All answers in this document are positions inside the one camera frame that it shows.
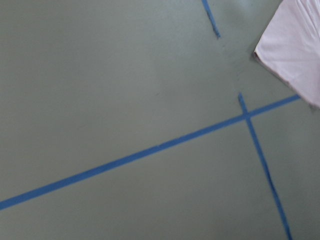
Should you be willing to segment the pink Snoopy t-shirt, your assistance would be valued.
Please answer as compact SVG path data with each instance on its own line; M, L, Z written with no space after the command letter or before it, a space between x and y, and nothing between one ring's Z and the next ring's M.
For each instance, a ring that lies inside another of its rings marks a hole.
M303 100L320 106L320 2L283 0L254 55Z

